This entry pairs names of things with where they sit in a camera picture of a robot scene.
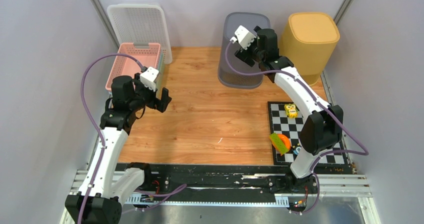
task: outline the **white robotic arm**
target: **white robotic arm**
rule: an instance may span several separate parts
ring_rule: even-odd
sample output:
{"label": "white robotic arm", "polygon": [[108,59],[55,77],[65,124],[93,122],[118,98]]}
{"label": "white robotic arm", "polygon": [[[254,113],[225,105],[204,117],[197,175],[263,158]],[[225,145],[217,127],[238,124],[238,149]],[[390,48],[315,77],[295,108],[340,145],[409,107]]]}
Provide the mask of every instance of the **white robotic arm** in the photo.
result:
{"label": "white robotic arm", "polygon": [[[239,26],[231,42],[238,42],[241,48],[234,55],[251,67],[258,62],[261,73],[285,91],[303,115],[304,127],[299,137],[303,148],[290,166],[291,173],[286,175],[287,185],[294,190],[311,177],[319,155],[342,138],[342,129],[317,103],[328,107],[340,122],[343,121],[343,110],[319,97],[305,84],[293,63],[287,57],[280,56],[273,29],[257,26],[254,30],[257,36],[244,26]],[[228,65],[237,73],[230,63]]]}
{"label": "white robotic arm", "polygon": [[[112,177],[117,166],[118,157],[128,138],[128,134],[124,130],[117,130],[115,127],[105,127],[101,130],[101,133],[106,140],[106,145],[103,147],[101,140],[98,141],[87,177],[78,191],[85,196],[87,189],[91,187],[89,196],[95,197],[97,195],[109,199],[117,197],[117,201],[123,206],[133,191],[144,183],[145,172],[139,168],[126,169],[124,175],[112,185]],[[105,149],[103,157],[94,184],[91,186],[90,178],[94,173],[103,148]]]}
{"label": "white robotic arm", "polygon": [[[112,178],[131,127],[136,119],[141,118],[136,117],[136,112],[143,109],[144,114],[144,109],[149,107],[163,113],[172,100],[166,88],[162,89],[161,99],[156,98],[158,75],[156,69],[149,67],[135,74],[134,79],[125,75],[113,79],[112,97],[106,101],[100,119],[105,143],[99,139],[87,177],[78,193],[68,195],[65,201],[65,207],[75,222],[118,223],[122,206],[134,190],[151,185],[150,166],[146,163],[132,163],[113,185]],[[84,211],[79,218],[81,208]]]}

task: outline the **pink plastic basket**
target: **pink plastic basket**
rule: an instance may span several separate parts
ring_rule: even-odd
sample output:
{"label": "pink plastic basket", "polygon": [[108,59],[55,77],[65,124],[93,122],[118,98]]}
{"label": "pink plastic basket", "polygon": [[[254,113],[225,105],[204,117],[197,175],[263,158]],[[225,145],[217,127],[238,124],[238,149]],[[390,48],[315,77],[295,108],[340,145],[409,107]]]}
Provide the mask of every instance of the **pink plastic basket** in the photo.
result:
{"label": "pink plastic basket", "polygon": [[[128,54],[141,62],[145,67],[158,68],[159,57],[161,55],[161,44],[149,43],[147,45],[138,45],[130,42],[124,42],[120,45],[118,53]],[[112,70],[106,83],[106,90],[112,91],[112,81],[119,76],[134,77],[134,74],[140,72],[137,63],[127,57],[117,56],[113,62]]]}

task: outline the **white wall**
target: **white wall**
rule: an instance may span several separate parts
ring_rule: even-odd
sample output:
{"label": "white wall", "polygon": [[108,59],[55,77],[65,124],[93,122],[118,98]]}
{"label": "white wall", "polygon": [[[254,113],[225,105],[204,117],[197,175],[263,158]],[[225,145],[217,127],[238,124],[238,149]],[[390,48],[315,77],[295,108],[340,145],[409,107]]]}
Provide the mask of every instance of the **white wall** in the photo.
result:
{"label": "white wall", "polygon": [[171,46],[221,46],[224,21],[232,12],[267,16],[279,35],[290,14],[325,12],[334,16],[343,0],[100,0],[103,8],[120,3],[157,2],[164,12]]}
{"label": "white wall", "polygon": [[[81,77],[114,51],[90,0],[0,0],[0,223],[59,222],[96,137]],[[108,95],[105,63],[86,83],[96,120]]]}
{"label": "white wall", "polygon": [[326,71],[384,224],[422,223],[424,0],[354,0]]}

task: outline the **checkerboard mat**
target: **checkerboard mat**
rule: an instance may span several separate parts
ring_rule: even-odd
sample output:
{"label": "checkerboard mat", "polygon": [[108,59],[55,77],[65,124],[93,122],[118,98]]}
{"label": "checkerboard mat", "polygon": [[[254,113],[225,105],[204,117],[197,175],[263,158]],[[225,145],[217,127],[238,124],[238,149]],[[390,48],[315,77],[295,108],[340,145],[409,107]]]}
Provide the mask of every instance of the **checkerboard mat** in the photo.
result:
{"label": "checkerboard mat", "polygon": [[[303,116],[300,111],[297,113],[296,118],[288,118],[284,104],[291,104],[290,102],[268,102],[269,112],[269,127],[271,133],[283,134],[290,139],[292,146],[300,143],[299,136],[304,126]],[[333,150],[343,150],[343,146],[337,143]],[[294,162],[296,159],[292,149],[286,154],[280,155],[280,152],[272,146],[272,155],[274,165],[286,166]],[[319,160],[319,164],[334,164],[346,165],[348,160],[344,153],[328,154]]]}

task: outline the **yellow bin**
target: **yellow bin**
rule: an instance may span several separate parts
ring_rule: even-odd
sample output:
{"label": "yellow bin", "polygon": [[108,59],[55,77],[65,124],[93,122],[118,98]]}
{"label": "yellow bin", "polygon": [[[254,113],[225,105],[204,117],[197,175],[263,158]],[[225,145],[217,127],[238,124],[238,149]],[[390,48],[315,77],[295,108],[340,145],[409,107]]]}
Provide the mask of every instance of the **yellow bin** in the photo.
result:
{"label": "yellow bin", "polygon": [[340,33],[331,16],[322,12],[293,13],[278,43],[280,55],[288,57],[309,85],[324,70]]}

